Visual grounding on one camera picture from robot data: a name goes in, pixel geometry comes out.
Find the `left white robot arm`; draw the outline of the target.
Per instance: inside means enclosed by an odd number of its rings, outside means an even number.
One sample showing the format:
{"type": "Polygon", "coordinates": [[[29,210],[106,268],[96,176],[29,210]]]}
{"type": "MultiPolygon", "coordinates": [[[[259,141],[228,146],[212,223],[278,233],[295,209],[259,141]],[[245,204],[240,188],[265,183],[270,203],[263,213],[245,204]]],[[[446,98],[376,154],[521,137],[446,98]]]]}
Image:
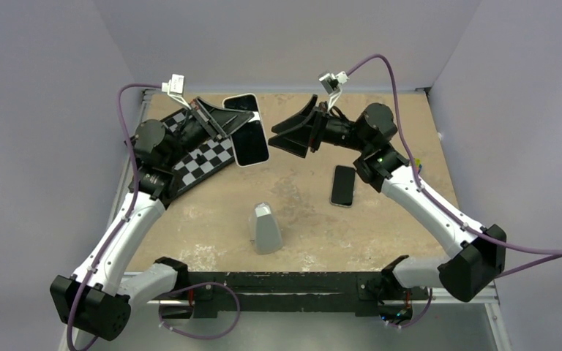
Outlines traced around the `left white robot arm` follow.
{"type": "Polygon", "coordinates": [[[148,119],[126,134],[133,177],[121,209],[83,263],[51,283],[50,295],[71,347],[74,331],[112,341],[138,307],[162,295],[194,298],[193,291],[201,287],[192,284],[186,264],[169,257],[123,280],[143,238],[178,197],[176,164],[205,142],[230,137],[255,117],[252,111],[216,107],[200,97],[180,112],[184,117],[175,130],[148,119]]]}

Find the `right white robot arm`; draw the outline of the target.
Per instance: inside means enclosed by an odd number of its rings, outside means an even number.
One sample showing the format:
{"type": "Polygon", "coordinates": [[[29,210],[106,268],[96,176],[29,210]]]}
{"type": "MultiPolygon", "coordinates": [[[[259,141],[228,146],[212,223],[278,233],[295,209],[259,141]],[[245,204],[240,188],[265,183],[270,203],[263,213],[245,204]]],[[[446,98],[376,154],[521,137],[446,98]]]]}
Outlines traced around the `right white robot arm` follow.
{"type": "Polygon", "coordinates": [[[469,302],[505,266],[506,233],[471,219],[415,174],[411,162],[391,144],[398,128],[390,107],[371,103],[351,121],[339,108],[312,96],[296,114],[275,124],[269,145],[299,157],[321,143],[359,151],[353,166],[360,179],[404,208],[441,245],[444,258],[403,255],[382,271],[381,289],[398,298],[410,288],[437,287],[469,302]]]}

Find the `white phone case with phone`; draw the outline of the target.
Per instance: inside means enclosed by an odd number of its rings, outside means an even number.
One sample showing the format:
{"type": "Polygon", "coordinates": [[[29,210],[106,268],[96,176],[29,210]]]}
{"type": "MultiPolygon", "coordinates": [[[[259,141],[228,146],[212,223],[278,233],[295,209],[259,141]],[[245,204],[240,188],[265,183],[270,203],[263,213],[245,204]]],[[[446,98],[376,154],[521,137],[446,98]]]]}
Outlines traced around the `white phone case with phone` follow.
{"type": "Polygon", "coordinates": [[[231,135],[236,164],[239,167],[250,167],[267,162],[270,153],[257,97],[254,94],[226,97],[222,101],[222,106],[254,113],[245,125],[231,135]]]}

